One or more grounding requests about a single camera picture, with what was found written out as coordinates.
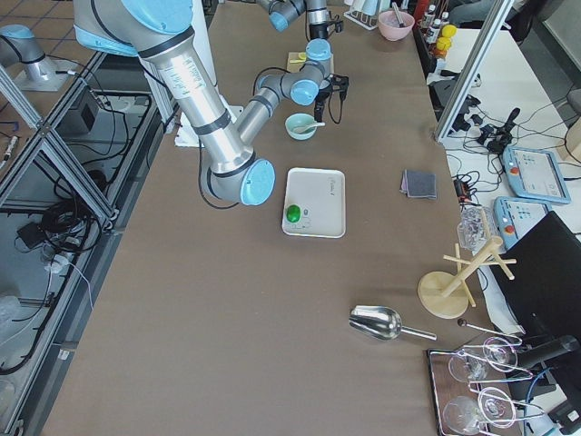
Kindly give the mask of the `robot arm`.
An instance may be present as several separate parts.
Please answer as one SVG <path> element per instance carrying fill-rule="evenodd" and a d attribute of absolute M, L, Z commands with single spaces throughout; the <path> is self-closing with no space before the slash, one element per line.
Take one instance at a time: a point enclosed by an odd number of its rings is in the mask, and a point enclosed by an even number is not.
<path fill-rule="evenodd" d="M 305 15 L 305 35 L 308 41 L 328 40 L 344 28 L 342 18 L 331 13 L 326 0 L 260 0 L 256 4 L 267 13 L 272 27 L 278 32 L 283 32 Z"/>
<path fill-rule="evenodd" d="M 273 191 L 275 171 L 251 142 L 281 100 L 308 106 L 330 83 L 330 12 L 324 1 L 261 2 L 278 31 L 307 16 L 307 60 L 297 73 L 262 77 L 241 116 L 232 118 L 194 47 L 192 19 L 199 6 L 199 1 L 76 1 L 76 39 L 95 51 L 152 64 L 208 154 L 200 160 L 200 190 L 231 204 L 260 205 Z"/>

